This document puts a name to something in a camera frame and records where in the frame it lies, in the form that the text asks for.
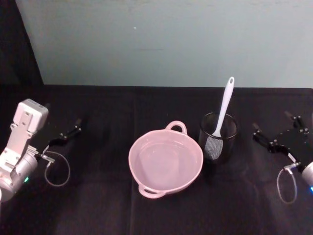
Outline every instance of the black mesh cup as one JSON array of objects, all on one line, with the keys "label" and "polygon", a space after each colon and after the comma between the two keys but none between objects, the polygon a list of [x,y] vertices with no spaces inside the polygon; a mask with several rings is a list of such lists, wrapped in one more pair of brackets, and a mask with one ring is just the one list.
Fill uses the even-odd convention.
[{"label": "black mesh cup", "polygon": [[221,138],[215,137],[212,134],[215,132],[218,119],[219,113],[209,113],[203,117],[198,143],[206,162],[223,164],[231,156],[235,137],[238,134],[238,125],[232,116],[226,114],[221,129]]}]

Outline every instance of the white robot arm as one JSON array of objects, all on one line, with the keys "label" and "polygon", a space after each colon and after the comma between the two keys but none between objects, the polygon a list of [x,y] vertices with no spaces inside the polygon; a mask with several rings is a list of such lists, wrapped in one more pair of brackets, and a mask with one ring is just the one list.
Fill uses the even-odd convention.
[{"label": "white robot arm", "polygon": [[38,152],[29,142],[47,116],[48,109],[31,99],[18,104],[9,141],[0,155],[0,202],[10,200],[36,169]]}]

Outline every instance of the black table surface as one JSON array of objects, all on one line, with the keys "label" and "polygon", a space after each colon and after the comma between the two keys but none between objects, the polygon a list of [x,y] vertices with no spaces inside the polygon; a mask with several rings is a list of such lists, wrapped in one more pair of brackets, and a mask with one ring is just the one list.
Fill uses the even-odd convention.
[{"label": "black table surface", "polygon": [[[88,117],[82,134],[65,148],[70,182],[53,188],[44,181],[44,162],[17,195],[2,204],[1,235],[109,234],[313,234],[313,194],[298,173],[298,199],[283,204],[276,177],[289,164],[252,140],[256,122],[269,136],[291,127],[284,111],[301,115],[312,127],[310,89],[236,88],[227,113],[240,132],[229,162],[204,164],[182,192],[152,200],[141,196],[128,165],[128,152],[140,136],[173,120],[185,123],[197,140],[201,117],[218,111],[222,88],[0,87],[0,146],[5,147],[17,104],[31,98],[50,103],[45,128],[32,145],[48,141]],[[282,180],[291,198],[292,182]]]}]

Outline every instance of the bowl handle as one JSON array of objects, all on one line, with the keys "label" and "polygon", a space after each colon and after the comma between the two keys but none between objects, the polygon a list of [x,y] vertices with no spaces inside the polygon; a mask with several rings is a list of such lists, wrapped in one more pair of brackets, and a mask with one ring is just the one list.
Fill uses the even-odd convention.
[{"label": "bowl handle", "polygon": [[139,185],[138,189],[142,196],[151,198],[151,199],[157,199],[157,198],[163,197],[166,194],[163,191],[153,190],[143,185]]},{"label": "bowl handle", "polygon": [[187,135],[187,128],[185,124],[181,121],[172,121],[170,124],[167,125],[165,129],[171,130],[174,126],[179,126],[182,129],[182,133]]}]

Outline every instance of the spatula handle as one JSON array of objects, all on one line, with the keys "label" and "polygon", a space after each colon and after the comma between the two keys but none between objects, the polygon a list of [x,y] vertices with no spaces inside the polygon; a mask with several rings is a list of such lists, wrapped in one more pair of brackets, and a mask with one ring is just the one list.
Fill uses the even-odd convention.
[{"label": "spatula handle", "polygon": [[223,101],[222,101],[222,106],[221,106],[221,110],[220,110],[220,117],[219,117],[219,121],[218,121],[217,126],[216,126],[215,133],[216,132],[220,133],[220,131],[221,131],[224,117],[225,117],[231,96],[233,94],[234,83],[235,83],[235,78],[231,77],[226,84],[224,96],[223,96]]}]

